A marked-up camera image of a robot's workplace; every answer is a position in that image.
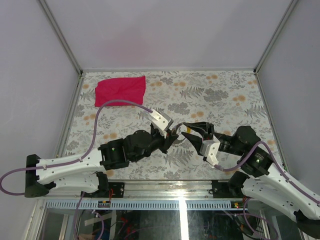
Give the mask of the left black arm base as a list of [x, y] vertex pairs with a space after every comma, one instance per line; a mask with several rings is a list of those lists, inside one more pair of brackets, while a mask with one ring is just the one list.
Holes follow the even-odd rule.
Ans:
[[110, 182], [109, 186], [109, 193], [111, 199], [120, 199], [124, 197], [125, 193], [125, 183], [124, 182]]

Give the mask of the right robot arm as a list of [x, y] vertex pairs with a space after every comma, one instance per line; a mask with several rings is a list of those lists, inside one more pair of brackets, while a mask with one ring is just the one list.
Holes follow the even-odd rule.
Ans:
[[198, 155], [221, 172], [234, 172], [228, 181], [233, 197], [256, 199], [287, 216], [308, 236], [320, 237], [320, 196], [291, 176], [276, 161], [269, 146], [250, 126], [232, 135], [215, 132], [209, 122], [185, 123], [200, 134], [183, 133]]

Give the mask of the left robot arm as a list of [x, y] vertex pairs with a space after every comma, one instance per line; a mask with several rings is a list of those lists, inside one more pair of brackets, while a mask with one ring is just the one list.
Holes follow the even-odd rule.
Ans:
[[127, 168], [160, 150], [168, 149], [178, 138], [175, 130], [161, 135], [158, 129], [137, 130], [125, 138], [112, 140], [89, 153], [43, 159], [27, 156], [25, 172], [26, 198], [44, 197], [53, 192], [77, 191], [86, 198], [107, 197], [110, 192], [108, 170]]

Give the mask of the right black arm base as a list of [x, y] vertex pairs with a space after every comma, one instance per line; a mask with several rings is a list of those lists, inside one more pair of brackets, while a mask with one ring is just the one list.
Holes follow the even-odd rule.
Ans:
[[234, 198], [234, 195], [230, 192], [228, 182], [221, 180], [211, 180], [211, 189], [208, 193], [213, 196], [214, 199], [230, 199]]

